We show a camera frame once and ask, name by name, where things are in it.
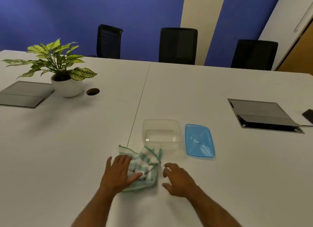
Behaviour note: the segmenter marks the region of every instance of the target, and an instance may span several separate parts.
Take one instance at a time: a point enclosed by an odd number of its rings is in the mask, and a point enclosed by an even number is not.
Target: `striped towel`
[[[128,168],[128,177],[142,173],[139,180],[133,182],[123,192],[133,192],[154,185],[157,179],[157,165],[161,164],[162,149],[149,149],[144,146],[140,153],[119,145],[119,154],[131,156],[133,159]]]

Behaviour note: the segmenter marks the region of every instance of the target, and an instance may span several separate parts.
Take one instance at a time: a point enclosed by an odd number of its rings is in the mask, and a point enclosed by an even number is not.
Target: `finger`
[[[175,163],[166,163],[164,167],[170,168],[172,171],[179,169],[179,166]]]
[[[125,161],[124,161],[124,166],[126,166],[127,168],[129,167],[129,164],[131,163],[132,161],[132,157],[128,156],[126,157]]]
[[[128,157],[128,155],[126,155],[126,154],[122,155],[121,158],[119,159],[118,163],[123,164],[127,157]]]
[[[164,187],[171,195],[173,194],[173,187],[168,183],[162,183],[162,187]]]
[[[164,177],[164,178],[169,177],[169,176],[171,176],[171,173],[172,173],[171,170],[169,170],[168,168],[165,168],[165,169],[163,170],[163,177]]]
[[[136,180],[138,180],[140,177],[142,176],[142,173],[137,173],[134,174],[133,176],[129,177],[127,179],[127,184],[131,185],[133,182],[135,182]]]
[[[106,161],[105,169],[108,169],[108,168],[111,167],[111,160],[112,160],[112,156],[110,156],[110,157],[108,158],[108,160]]]
[[[114,161],[113,161],[113,164],[112,165],[115,165],[119,162],[119,159],[122,157],[122,155],[118,155],[115,157]]]

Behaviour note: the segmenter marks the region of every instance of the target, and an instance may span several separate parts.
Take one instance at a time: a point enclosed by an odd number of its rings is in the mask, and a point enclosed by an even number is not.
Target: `potted plant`
[[[27,52],[36,53],[38,54],[37,57],[45,60],[39,59],[37,61],[26,61],[21,59],[5,59],[3,61],[10,64],[7,67],[33,64],[28,72],[19,77],[31,77],[36,71],[42,71],[41,75],[49,71],[53,72],[54,75],[51,77],[51,82],[55,91],[62,96],[73,97],[83,91],[83,79],[92,78],[97,74],[88,68],[76,67],[72,70],[67,69],[74,65],[74,63],[84,62],[80,59],[84,57],[83,55],[71,54],[74,49],[79,47],[76,45],[70,48],[72,43],[62,46],[60,44],[60,39],[58,39],[47,45],[41,43],[41,46],[34,45],[27,48]],[[69,50],[66,52],[66,55],[62,55],[62,52],[65,49]]]

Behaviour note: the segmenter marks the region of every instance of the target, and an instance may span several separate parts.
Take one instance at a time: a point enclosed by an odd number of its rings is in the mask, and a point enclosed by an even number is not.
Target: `chair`
[[[123,30],[109,25],[99,25],[97,36],[97,56],[120,58],[120,41]]]
[[[159,62],[194,65],[198,31],[189,28],[162,28]]]
[[[270,71],[277,48],[276,42],[239,39],[231,67]]]

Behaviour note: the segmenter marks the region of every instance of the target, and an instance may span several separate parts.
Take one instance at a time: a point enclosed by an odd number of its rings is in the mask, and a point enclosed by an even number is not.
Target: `person's left hand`
[[[111,160],[112,157],[109,157],[106,162],[99,191],[103,195],[114,198],[116,194],[138,180],[142,176],[142,173],[134,174],[130,178],[127,177],[128,167],[132,160],[130,156],[118,155],[112,165]]]

